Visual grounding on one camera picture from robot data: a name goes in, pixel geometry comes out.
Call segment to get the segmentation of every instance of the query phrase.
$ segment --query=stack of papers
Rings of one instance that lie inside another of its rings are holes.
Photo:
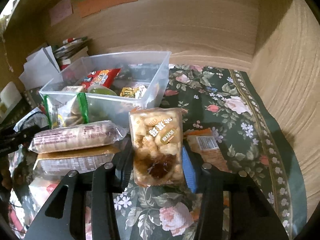
[[[19,76],[26,90],[42,87],[53,78],[63,81],[51,46],[31,54],[26,60],[27,62],[23,65],[24,72]]]

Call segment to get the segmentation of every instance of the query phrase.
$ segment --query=plastic storage bin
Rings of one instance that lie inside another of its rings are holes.
[[[74,92],[61,91],[65,86],[78,85],[92,71],[121,68],[112,88],[121,90],[141,83],[148,86],[144,96],[135,99],[86,93],[88,114],[90,122],[111,120],[128,128],[128,112],[133,108],[147,109],[160,105],[169,82],[170,54],[169,51],[137,51],[82,57],[53,77],[39,93],[42,98],[48,95],[65,103],[76,95]]]

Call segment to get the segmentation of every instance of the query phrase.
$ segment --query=pink sticky note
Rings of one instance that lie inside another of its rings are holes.
[[[51,26],[72,14],[71,0],[61,0],[49,10]]]

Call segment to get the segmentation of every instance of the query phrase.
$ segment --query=floral tablecloth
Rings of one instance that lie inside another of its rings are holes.
[[[259,185],[290,239],[299,233],[307,201],[297,159],[245,72],[170,64],[161,107],[188,110],[184,131],[212,129],[228,168],[246,171]],[[131,178],[122,194],[114,194],[121,239],[193,239],[201,197],[185,185],[142,188]],[[227,239],[228,192],[224,205]]]

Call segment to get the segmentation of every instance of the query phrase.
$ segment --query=barcode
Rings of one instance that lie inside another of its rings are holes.
[[[213,136],[197,136],[198,145],[200,150],[212,150],[219,148]]]

